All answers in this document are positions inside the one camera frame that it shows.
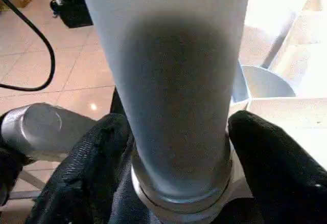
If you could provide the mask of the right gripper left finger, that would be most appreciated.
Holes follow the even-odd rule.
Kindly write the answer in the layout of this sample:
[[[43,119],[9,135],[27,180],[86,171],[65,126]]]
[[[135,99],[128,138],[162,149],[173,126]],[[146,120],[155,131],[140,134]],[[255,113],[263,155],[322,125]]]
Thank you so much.
[[[25,222],[108,223],[132,142],[125,116],[104,116],[56,168]]]

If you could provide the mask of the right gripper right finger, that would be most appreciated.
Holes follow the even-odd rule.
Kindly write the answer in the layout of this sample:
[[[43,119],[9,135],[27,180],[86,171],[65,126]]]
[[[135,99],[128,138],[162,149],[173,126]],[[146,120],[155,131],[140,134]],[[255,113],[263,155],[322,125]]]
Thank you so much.
[[[290,135],[246,110],[228,135],[265,223],[326,223],[326,170]]]

